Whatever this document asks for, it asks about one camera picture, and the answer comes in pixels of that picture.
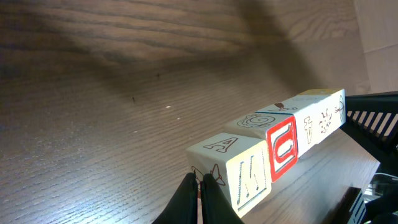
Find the wooden table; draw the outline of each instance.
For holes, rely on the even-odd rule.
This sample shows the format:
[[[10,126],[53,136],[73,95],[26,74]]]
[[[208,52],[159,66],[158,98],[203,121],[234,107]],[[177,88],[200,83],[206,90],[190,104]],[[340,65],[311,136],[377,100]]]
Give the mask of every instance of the wooden table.
[[[0,222],[150,223],[185,148],[309,88],[369,93],[347,0],[0,3]],[[378,162],[340,130],[245,223],[327,223]]]

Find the white cable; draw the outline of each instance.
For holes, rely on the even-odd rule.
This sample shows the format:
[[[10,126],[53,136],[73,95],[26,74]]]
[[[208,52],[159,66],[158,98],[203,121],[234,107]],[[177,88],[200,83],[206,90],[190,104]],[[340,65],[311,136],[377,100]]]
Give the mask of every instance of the white cable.
[[[385,174],[385,173],[375,173],[374,175],[386,175],[389,177],[392,177],[393,180],[398,180],[398,177],[394,176],[394,175],[390,175],[390,174]]]

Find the wooden surface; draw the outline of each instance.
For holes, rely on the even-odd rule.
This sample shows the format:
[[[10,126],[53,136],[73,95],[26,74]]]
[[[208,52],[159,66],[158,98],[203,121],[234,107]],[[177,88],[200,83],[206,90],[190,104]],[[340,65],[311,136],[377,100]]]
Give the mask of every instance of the wooden surface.
[[[1,223],[150,223],[226,122],[371,89],[347,0],[3,0],[0,30]],[[243,221],[327,223],[377,165],[339,130]]]
[[[355,0],[371,90],[398,90],[398,1]]]

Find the row of blocks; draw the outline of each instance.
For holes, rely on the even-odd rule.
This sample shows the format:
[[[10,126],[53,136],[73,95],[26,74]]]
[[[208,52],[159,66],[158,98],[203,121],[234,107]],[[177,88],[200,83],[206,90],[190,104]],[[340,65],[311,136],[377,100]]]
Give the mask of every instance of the row of blocks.
[[[187,149],[197,181],[213,175],[239,217],[312,146],[345,123],[344,89],[307,90],[227,123]]]

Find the black slotted bracket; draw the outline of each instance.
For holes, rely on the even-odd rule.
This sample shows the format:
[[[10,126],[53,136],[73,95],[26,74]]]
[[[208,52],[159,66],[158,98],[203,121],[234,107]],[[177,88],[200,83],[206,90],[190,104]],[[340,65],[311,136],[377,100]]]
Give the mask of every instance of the black slotted bracket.
[[[398,175],[398,91],[347,96],[346,111],[340,129]]]

